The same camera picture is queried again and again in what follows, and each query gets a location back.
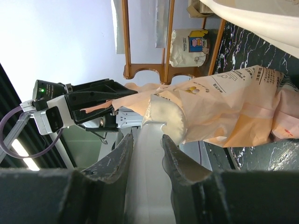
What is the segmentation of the cream plastic litter box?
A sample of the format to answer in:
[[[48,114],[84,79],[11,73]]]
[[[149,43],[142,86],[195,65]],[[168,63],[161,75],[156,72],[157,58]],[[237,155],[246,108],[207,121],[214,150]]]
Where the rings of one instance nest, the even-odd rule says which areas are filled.
[[[299,57],[297,0],[204,0],[216,15]]]

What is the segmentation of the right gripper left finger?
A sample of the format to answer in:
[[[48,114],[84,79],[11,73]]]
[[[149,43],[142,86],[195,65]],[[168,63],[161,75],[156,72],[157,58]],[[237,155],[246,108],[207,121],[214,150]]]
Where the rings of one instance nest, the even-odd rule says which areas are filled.
[[[122,224],[133,135],[83,171],[0,171],[3,224]]]

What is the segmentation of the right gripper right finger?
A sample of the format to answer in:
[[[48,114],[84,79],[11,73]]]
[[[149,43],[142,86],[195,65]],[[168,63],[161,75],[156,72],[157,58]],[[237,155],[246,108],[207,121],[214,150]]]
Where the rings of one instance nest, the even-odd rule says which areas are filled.
[[[296,224],[297,171],[210,171],[163,135],[164,169],[178,224]]]

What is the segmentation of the pink cat litter bag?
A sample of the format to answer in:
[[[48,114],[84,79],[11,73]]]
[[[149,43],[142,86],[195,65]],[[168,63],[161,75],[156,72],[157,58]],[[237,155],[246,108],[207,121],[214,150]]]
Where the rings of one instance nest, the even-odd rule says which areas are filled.
[[[136,94],[115,99],[144,115],[151,95],[177,104],[185,114],[184,142],[255,147],[299,136],[299,90],[284,73],[258,65],[198,77],[176,85],[128,84]]]

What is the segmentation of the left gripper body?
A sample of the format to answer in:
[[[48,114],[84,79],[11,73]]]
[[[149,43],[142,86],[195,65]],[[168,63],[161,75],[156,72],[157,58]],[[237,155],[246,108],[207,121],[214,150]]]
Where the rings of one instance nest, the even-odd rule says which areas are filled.
[[[94,109],[94,107],[137,93],[112,79],[76,85],[72,87],[72,90],[65,97],[71,118],[76,125],[110,115],[115,111],[111,105],[105,105],[100,109]]]

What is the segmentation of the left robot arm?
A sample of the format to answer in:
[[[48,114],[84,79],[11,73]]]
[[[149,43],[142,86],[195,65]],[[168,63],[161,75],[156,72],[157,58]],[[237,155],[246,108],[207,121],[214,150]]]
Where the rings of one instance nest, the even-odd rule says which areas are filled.
[[[112,100],[136,94],[112,79],[80,85],[36,80],[32,105],[42,134],[78,125],[86,130],[116,131]]]

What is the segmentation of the clear plastic scoop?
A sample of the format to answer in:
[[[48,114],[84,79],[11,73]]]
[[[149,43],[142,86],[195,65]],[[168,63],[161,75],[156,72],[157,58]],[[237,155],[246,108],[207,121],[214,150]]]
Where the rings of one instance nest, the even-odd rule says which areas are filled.
[[[126,224],[174,224],[171,180],[165,171],[164,134],[179,145],[186,133],[185,115],[175,103],[151,95],[131,157],[126,189]]]

